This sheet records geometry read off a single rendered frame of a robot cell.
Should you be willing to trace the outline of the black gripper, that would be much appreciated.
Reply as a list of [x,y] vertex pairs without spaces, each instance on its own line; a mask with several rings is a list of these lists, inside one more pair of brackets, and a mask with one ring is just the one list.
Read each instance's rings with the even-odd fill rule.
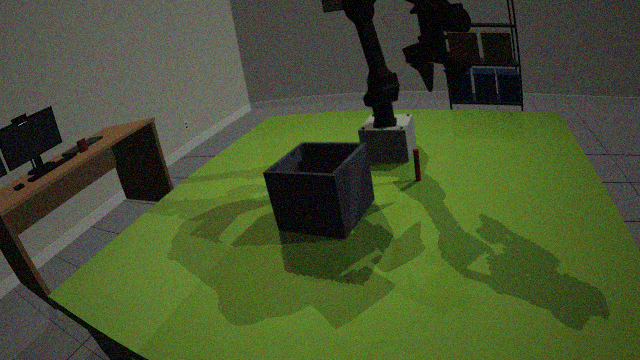
[[[414,63],[412,61],[407,62],[411,67],[415,68],[423,78],[424,83],[429,92],[433,89],[433,73],[434,73],[434,63],[443,64],[446,70],[443,70],[444,73],[449,78],[449,84],[451,88],[452,98],[456,98],[460,84],[462,83],[463,77],[466,71],[469,71],[468,68],[471,67],[471,60],[468,56],[465,55],[452,55],[451,52],[447,51],[446,41],[449,40],[448,35],[444,35],[444,31],[438,32],[420,32],[421,36],[418,36],[418,40],[423,40],[427,42],[427,38],[430,38],[433,41],[433,44],[437,51],[437,58],[427,57],[421,62]],[[429,63],[434,62],[434,63]],[[432,91],[433,92],[433,91]]]

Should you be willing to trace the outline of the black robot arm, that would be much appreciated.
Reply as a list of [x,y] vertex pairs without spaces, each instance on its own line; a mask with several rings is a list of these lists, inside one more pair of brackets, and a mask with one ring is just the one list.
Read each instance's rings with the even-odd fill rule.
[[[405,0],[414,4],[410,14],[417,14],[420,32],[468,32],[471,19],[462,3],[450,4],[447,0]],[[373,128],[396,127],[392,103],[397,101],[399,82],[396,73],[386,67],[382,49],[372,22],[376,0],[343,0],[346,16],[355,23],[364,56],[369,67],[368,90],[363,98],[366,106],[373,107]],[[435,8],[435,9],[434,9]],[[437,51],[430,38],[427,42],[402,48],[407,62],[418,63],[424,58],[437,58]]]

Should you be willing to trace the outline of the dark red peg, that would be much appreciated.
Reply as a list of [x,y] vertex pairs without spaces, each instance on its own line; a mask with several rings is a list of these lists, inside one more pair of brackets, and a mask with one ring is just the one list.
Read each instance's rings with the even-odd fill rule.
[[416,181],[421,181],[419,150],[413,150]]

